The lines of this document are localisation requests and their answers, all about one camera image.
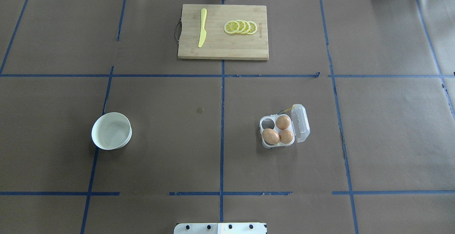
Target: clear plastic lid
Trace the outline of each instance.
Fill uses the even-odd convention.
[[[305,107],[301,104],[294,104],[291,110],[291,119],[294,125],[295,140],[304,142],[310,135],[310,124]]]

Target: table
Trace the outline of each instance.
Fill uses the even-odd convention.
[[[1,233],[455,229],[453,0],[0,2]],[[270,59],[178,59],[182,4],[266,5]],[[309,138],[263,148],[294,103]],[[124,148],[91,141],[104,107]]]

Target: blue tape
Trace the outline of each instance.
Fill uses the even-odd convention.
[[[127,3],[127,0],[123,0],[122,13],[120,14],[120,22],[118,23],[117,41],[120,40],[120,31],[122,30],[123,14],[125,13],[125,4],[126,3]]]
[[[85,232],[85,224],[87,222],[87,214],[88,214],[89,204],[90,204],[90,196],[87,196],[86,206],[85,206],[85,209],[84,209],[84,216],[82,218],[81,234],[84,234],[84,232]]]
[[[449,108],[450,108],[450,111],[452,112],[452,117],[455,120],[455,111],[454,111],[454,107],[453,107],[453,104],[452,104],[452,100],[450,99],[449,92],[447,91],[447,85],[445,85],[444,78],[443,78],[442,72],[441,72],[441,68],[439,67],[439,62],[438,62],[438,59],[436,57],[436,53],[434,52],[433,43],[431,43],[431,39],[429,38],[429,35],[428,35],[428,30],[426,28],[425,20],[424,20],[424,17],[422,15],[421,4],[420,4],[419,0],[416,0],[416,4],[417,4],[417,11],[419,12],[419,17],[421,19],[422,26],[423,26],[424,31],[425,31],[425,36],[427,38],[427,41],[428,41],[428,44],[429,44],[429,47],[430,47],[430,50],[431,50],[431,54],[432,54],[434,62],[436,64],[436,68],[438,70],[439,78],[441,79],[442,87],[444,88],[445,98],[447,99],[447,102],[449,103]]]
[[[225,78],[317,78],[320,72],[312,75],[224,75]],[[110,77],[109,74],[1,74],[0,77]],[[218,74],[113,74],[112,77],[134,78],[134,77],[154,77],[154,78],[221,78]]]
[[[223,196],[287,196],[292,194],[291,191],[225,191]],[[219,196],[218,191],[196,191],[196,192],[169,192],[169,196]]]
[[[221,142],[220,142],[220,222],[223,222],[223,193],[224,193],[224,60],[221,60]]]
[[[331,78],[440,78],[439,75],[328,75]]]
[[[328,61],[330,62],[330,74],[332,75],[331,80],[332,80],[333,94],[335,96],[335,106],[336,106],[336,110],[337,110],[338,127],[340,129],[341,138],[343,140],[343,153],[344,153],[344,165],[346,168],[346,177],[348,179],[349,191],[352,192],[351,173],[349,171],[348,154],[346,153],[346,142],[344,140],[343,123],[341,122],[341,114],[340,114],[339,103],[338,103],[337,88],[336,88],[335,78],[333,77],[334,73],[333,73],[332,56],[330,55],[330,50],[328,48],[328,33],[327,33],[327,25],[325,23],[324,6],[323,6],[322,0],[319,0],[319,2],[320,2],[320,6],[321,6],[322,23],[323,23],[324,35],[325,35],[325,46],[327,47],[327,57],[328,57]],[[359,234],[359,226],[357,224],[357,214],[355,211],[354,195],[350,194],[349,198],[351,200],[351,210],[352,210],[352,219],[354,221],[354,231],[355,231],[355,234]]]
[[[255,74],[245,74],[245,75],[226,75],[226,78],[317,78],[319,77],[320,72],[317,72],[313,75],[255,75]]]
[[[115,74],[113,77],[133,78],[133,77],[154,77],[154,78],[220,78],[221,75],[204,75],[204,74]]]
[[[169,196],[219,196],[219,191],[201,192],[169,192]]]
[[[120,196],[120,192],[2,191],[0,196]]]
[[[24,12],[26,10],[27,3],[28,3],[28,0],[25,0],[24,5],[22,6],[21,14],[19,15],[19,18],[17,20],[16,27],[14,28],[13,35],[11,36],[10,44],[8,45],[8,49],[6,49],[5,57],[3,58],[3,62],[0,67],[0,74],[2,74],[5,64],[6,64],[6,60],[8,59],[8,55],[10,54],[11,46],[13,46],[13,41],[14,41],[14,38],[16,37],[16,32],[17,32],[17,29],[19,28],[19,24],[21,23],[22,16],[24,15]]]
[[[120,196],[120,192],[92,192],[91,196]]]
[[[385,191],[333,191],[332,195],[431,195],[431,194],[455,194],[455,190],[385,190]]]
[[[109,92],[111,91],[113,73],[114,73],[114,66],[112,66],[112,68],[111,68],[111,73],[109,74],[109,81],[107,82],[106,97],[104,98],[104,105],[103,105],[103,115],[106,114],[107,99],[109,98]]]
[[[82,78],[100,78],[109,77],[108,74],[1,74],[1,77],[82,77]]]
[[[113,73],[114,73],[114,66],[112,66],[111,72],[109,73],[109,81],[107,82],[106,97],[104,98],[103,115],[106,113],[107,99],[109,98],[109,92],[111,90]],[[84,234],[84,231],[85,231],[85,225],[86,225],[87,215],[88,215],[88,208],[90,205],[91,190],[93,188],[93,179],[95,178],[96,161],[98,159],[99,150],[100,149],[97,147],[95,150],[95,156],[93,157],[93,165],[91,167],[90,182],[88,184],[88,195],[87,195],[87,199],[86,199],[86,206],[84,209],[84,216],[82,218],[81,234]]]
[[[86,196],[87,192],[4,191],[0,196]]]
[[[292,194],[291,191],[276,192],[276,191],[260,191],[260,192],[237,192],[237,191],[226,191],[226,196],[287,196]]]

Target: wooden cutting board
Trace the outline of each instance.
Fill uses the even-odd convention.
[[[207,37],[198,48],[200,10],[207,9]],[[224,24],[231,20],[253,21],[258,30],[253,35],[227,34]],[[268,60],[267,8],[256,5],[184,4],[182,34],[178,45],[180,59]]]

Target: egg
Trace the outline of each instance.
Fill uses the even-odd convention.
[[[276,121],[277,127],[281,130],[286,129],[287,127],[289,127],[290,124],[291,124],[291,119],[289,119],[289,117],[286,115],[278,117],[278,119]]]
[[[280,142],[288,144],[292,142],[292,139],[294,139],[294,135],[292,134],[291,131],[283,130],[280,132]]]
[[[278,142],[280,142],[280,136],[278,135],[278,133],[270,128],[264,129],[262,131],[262,137],[268,144],[271,145],[275,145]]]

